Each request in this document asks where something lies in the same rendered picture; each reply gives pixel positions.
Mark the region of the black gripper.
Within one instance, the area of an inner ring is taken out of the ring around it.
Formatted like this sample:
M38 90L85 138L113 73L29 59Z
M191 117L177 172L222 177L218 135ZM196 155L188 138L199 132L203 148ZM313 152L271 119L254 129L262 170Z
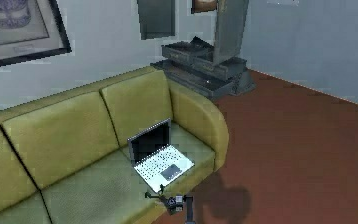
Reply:
M144 197L149 199L159 199L161 202L166 202L167 210L169 214L176 212L176 199L174 197L167 197L164 195L165 186L160 184L160 191L158 195L152 195L150 192L145 192Z

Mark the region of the silver open laptop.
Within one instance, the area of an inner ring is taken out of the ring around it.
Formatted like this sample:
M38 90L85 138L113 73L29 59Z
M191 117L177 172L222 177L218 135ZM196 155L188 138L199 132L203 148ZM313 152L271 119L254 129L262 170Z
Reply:
M195 165L171 143L170 118L130 137L127 142L132 167L155 193L161 193Z

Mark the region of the green sofa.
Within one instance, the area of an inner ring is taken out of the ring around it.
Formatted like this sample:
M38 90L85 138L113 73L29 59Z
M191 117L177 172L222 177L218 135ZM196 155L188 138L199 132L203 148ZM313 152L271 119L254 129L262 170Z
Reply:
M152 66L0 111L0 224L153 224L129 138L170 119L194 167L167 188L186 194L225 162L220 110Z

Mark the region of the grey upright flat panel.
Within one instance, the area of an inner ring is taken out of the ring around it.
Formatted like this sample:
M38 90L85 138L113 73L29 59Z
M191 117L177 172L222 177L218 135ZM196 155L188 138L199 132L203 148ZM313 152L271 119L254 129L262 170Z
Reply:
M249 0L218 0L212 62L227 61L240 53Z

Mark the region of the grey framed wall picture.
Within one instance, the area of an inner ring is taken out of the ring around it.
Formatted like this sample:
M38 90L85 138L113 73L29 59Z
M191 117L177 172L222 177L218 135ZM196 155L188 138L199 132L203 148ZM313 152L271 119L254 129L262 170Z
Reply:
M142 40L175 35L175 0L137 0Z

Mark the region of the black framed wall picture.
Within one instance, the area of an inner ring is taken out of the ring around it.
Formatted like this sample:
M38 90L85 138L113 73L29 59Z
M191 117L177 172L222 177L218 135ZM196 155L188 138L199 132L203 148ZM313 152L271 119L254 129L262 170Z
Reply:
M0 67L70 52L57 0L0 0Z

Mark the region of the brown framed wall picture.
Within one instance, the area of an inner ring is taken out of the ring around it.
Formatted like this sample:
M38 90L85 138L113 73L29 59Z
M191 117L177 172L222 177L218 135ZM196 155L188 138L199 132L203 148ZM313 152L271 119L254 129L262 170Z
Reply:
M192 0L191 13L213 11L217 8L217 0Z

